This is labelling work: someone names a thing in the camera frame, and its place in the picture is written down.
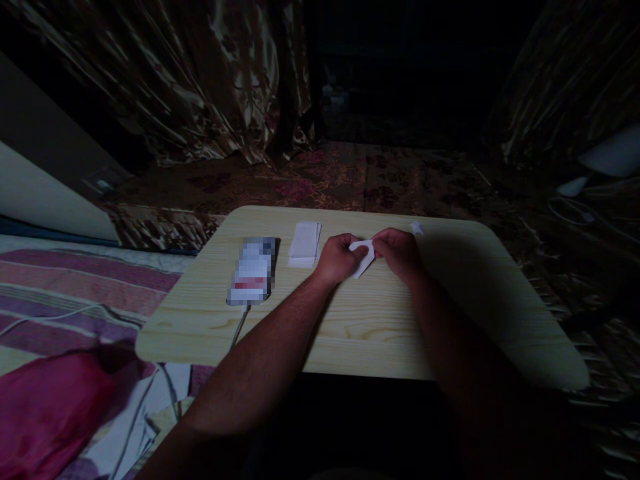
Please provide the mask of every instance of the right hand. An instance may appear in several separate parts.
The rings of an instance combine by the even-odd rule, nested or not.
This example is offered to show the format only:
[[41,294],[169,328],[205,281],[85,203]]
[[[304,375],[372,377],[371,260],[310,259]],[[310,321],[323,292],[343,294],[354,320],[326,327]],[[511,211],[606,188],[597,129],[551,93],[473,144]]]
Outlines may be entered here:
[[376,233],[372,240],[375,257],[384,257],[391,271],[404,284],[410,285],[427,275],[418,244],[412,234],[388,228]]

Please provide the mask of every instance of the lamp shade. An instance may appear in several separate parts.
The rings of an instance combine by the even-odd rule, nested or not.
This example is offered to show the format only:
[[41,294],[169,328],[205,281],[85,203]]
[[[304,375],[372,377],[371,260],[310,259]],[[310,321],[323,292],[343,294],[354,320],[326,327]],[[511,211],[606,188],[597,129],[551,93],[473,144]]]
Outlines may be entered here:
[[586,168],[628,177],[640,167],[640,125],[632,125],[578,157]]

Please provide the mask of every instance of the beige wall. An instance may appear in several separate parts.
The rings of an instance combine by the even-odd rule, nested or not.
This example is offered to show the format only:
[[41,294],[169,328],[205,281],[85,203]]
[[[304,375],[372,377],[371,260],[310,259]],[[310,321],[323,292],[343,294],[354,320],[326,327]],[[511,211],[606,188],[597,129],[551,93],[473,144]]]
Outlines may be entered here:
[[110,154],[2,52],[0,141],[90,200],[99,193],[86,186],[82,178],[103,167],[123,171]]
[[105,212],[2,142],[0,214],[39,227],[117,240]]

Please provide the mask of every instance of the wood grain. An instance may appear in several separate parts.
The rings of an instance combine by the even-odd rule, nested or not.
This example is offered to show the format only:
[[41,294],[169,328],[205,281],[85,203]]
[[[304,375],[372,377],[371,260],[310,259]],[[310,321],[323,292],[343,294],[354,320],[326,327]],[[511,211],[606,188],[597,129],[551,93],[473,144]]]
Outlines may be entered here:
[[[287,266],[299,221],[322,223],[327,238],[350,232],[368,239],[386,227],[418,235],[429,271],[449,290],[516,367],[533,383],[580,389],[589,374],[580,354],[551,316],[495,234],[471,221],[348,211],[242,207],[234,210],[200,252],[139,334],[136,352],[146,360],[216,365],[226,355],[243,307],[226,306],[230,265],[239,237],[281,239],[275,285],[251,308],[241,337],[311,272]],[[313,342],[305,371],[432,379],[407,288],[383,259],[360,279],[336,288]]]

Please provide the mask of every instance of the brown satin curtain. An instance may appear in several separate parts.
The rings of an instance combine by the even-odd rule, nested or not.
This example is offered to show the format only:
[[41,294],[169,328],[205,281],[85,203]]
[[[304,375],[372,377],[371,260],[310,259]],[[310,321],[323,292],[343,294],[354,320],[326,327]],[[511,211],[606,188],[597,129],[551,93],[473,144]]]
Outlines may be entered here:
[[302,3],[3,2],[162,166],[236,151],[275,165],[312,146]]
[[549,1],[484,126],[493,156],[559,171],[640,121],[639,21],[637,0]]

